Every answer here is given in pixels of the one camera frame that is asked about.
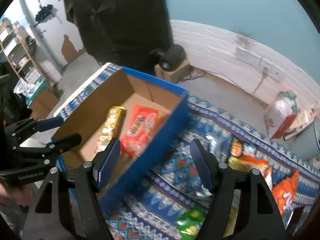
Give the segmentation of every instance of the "green snack bag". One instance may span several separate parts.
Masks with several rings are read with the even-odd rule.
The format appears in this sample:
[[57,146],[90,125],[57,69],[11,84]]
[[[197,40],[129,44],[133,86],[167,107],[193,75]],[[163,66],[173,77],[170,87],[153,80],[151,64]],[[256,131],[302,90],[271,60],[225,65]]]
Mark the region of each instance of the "green snack bag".
[[177,229],[181,233],[181,240],[194,240],[204,221],[204,215],[200,207],[185,212],[175,221]]

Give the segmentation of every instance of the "orange snack bag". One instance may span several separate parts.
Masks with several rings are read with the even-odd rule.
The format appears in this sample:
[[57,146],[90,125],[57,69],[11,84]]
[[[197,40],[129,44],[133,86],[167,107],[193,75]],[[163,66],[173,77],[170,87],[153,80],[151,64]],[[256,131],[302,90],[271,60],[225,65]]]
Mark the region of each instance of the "orange snack bag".
[[138,156],[164,121],[166,114],[156,109],[134,105],[129,131],[121,138],[121,150]]
[[295,170],[291,176],[282,179],[272,189],[273,197],[276,200],[281,216],[287,210],[292,210],[292,202],[299,184],[299,170]]
[[241,156],[239,158],[230,157],[228,165],[234,170],[238,171],[250,171],[251,169],[258,169],[263,176],[266,174],[266,170],[269,166],[269,162],[265,160],[258,160],[249,156]]

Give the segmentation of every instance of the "wall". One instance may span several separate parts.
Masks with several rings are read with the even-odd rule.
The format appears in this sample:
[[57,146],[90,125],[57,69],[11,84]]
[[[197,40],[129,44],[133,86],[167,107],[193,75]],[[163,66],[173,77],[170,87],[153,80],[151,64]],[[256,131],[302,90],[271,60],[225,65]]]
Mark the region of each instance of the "wall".
[[[40,10],[38,0],[22,0],[21,2],[25,2],[31,16],[31,24],[35,25],[34,19]],[[50,52],[52,52],[58,64],[64,67],[71,61],[68,60],[68,54],[73,52],[75,57],[77,57],[84,51],[79,30],[75,24],[67,21],[63,0],[40,0],[40,2],[42,6],[46,6],[47,4],[53,5],[52,11],[54,17],[49,15],[42,23],[35,27],[35,30],[39,33],[42,32],[43,42]],[[70,44],[71,50],[62,51],[62,46],[65,42]]]
[[[20,26],[23,28],[21,33],[25,33],[25,35],[23,36],[26,36],[28,33],[32,38],[35,38],[25,18],[25,15],[23,14],[23,10],[21,8],[19,0],[13,0],[5,13],[2,15],[1,19],[4,17],[8,18],[12,24],[18,21],[20,23]],[[39,63],[47,76],[54,83],[57,83],[62,78],[61,73],[58,71],[58,66],[55,65],[54,60],[52,59],[52,57],[50,57],[50,54],[47,53],[46,49],[39,46],[38,41],[37,44],[38,47],[34,57],[36,62]]]
[[297,0],[166,0],[170,19],[247,36],[290,59],[320,84],[320,34]]
[[19,3],[19,0],[13,0],[13,2],[9,5],[5,13],[2,15],[1,20],[6,17],[10,19],[11,23],[15,23],[18,21],[20,26],[22,26],[25,30],[29,28],[29,25],[22,13],[22,9]]

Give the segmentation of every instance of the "foil wrapper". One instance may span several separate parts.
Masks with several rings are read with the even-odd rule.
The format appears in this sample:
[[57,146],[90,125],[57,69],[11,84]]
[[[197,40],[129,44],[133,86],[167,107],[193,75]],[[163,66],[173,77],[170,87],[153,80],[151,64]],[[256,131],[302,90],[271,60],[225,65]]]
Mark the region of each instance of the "foil wrapper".
[[125,113],[125,109],[121,106],[113,106],[109,109],[102,134],[97,142],[96,153],[104,151],[113,137],[118,138]]

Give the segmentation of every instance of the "wall outlet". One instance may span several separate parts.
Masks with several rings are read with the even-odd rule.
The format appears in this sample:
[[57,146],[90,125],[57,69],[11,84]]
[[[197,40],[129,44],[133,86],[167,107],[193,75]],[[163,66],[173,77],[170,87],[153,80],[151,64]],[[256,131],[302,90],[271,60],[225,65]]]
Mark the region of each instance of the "wall outlet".
[[251,66],[253,66],[255,68],[259,68],[260,61],[261,61],[261,57],[260,56],[258,56],[257,54],[254,54],[252,52],[248,53],[246,62],[249,65],[251,65]]
[[258,69],[263,71],[263,68],[268,69],[268,73],[270,74],[271,69],[273,68],[274,64],[271,61],[266,60],[265,58],[262,58],[260,65],[258,66]]
[[284,71],[276,65],[273,65],[268,74],[280,82],[282,82],[285,77]]
[[249,55],[248,50],[238,46],[236,47],[236,53],[235,53],[236,59],[241,60],[243,62],[247,62],[248,55]]

